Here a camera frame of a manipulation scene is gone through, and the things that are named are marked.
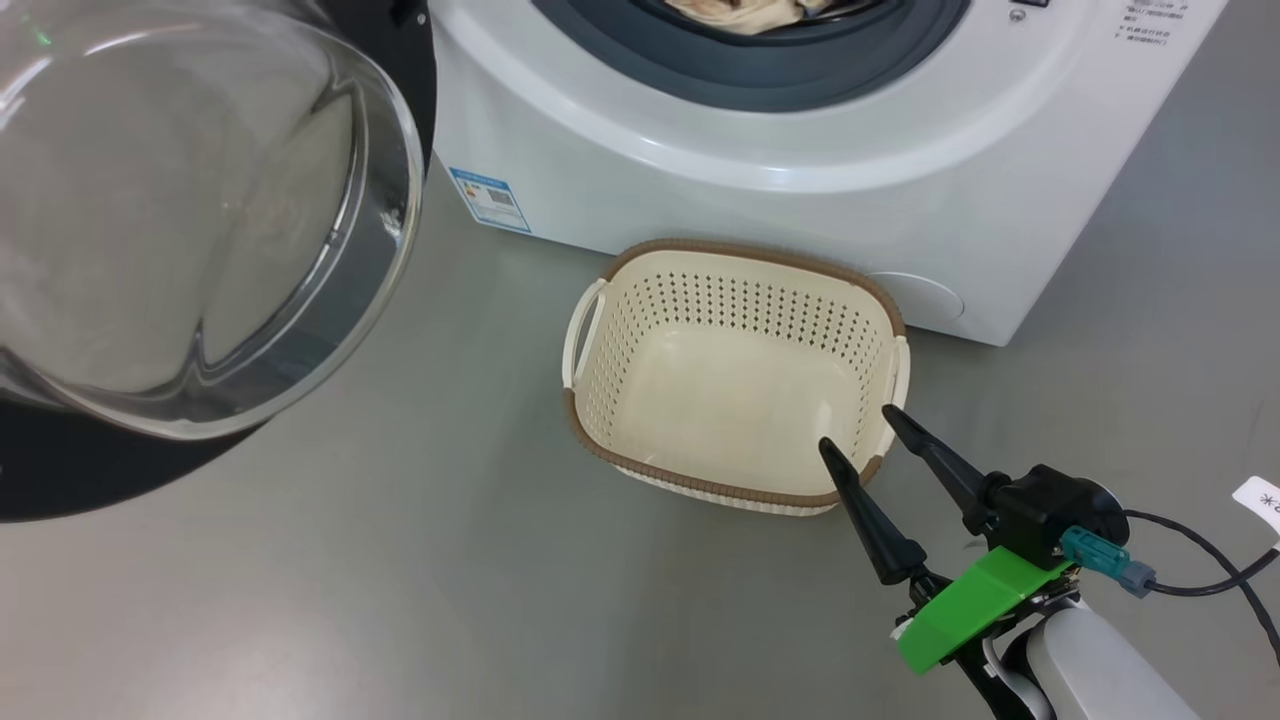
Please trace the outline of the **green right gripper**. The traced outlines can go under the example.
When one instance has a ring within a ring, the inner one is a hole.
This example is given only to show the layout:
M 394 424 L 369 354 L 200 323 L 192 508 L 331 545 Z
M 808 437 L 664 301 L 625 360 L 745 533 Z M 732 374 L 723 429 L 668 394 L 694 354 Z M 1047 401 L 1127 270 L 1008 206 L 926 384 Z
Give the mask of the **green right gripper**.
M 1002 471 L 982 473 L 942 439 L 893 404 L 882 415 L 904 448 L 922 459 L 963 514 L 972 536 L 1000 529 L 995 495 L 1011 483 Z M 882 585 L 897 585 L 925 570 L 925 551 L 901 530 L 867 493 L 852 462 L 828 437 L 818 443 L 826 469 Z M 966 642 L 1068 573 L 1071 564 L 1052 557 L 1043 569 L 1007 547 L 996 547 L 959 579 L 928 594 L 897 635 L 899 652 L 918 675 L 928 673 Z

